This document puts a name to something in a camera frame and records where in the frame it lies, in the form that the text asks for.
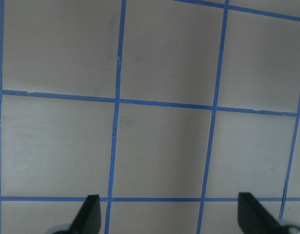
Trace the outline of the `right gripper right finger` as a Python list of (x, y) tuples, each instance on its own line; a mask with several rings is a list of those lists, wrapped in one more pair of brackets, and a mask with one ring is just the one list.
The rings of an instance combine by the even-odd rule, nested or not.
[(244, 234), (285, 234), (286, 229), (251, 193), (239, 193), (238, 224)]

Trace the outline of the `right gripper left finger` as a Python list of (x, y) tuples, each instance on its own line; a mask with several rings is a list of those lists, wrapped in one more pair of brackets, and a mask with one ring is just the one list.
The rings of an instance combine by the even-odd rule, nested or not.
[(98, 234), (101, 229), (100, 196), (88, 195), (69, 227), (68, 234)]

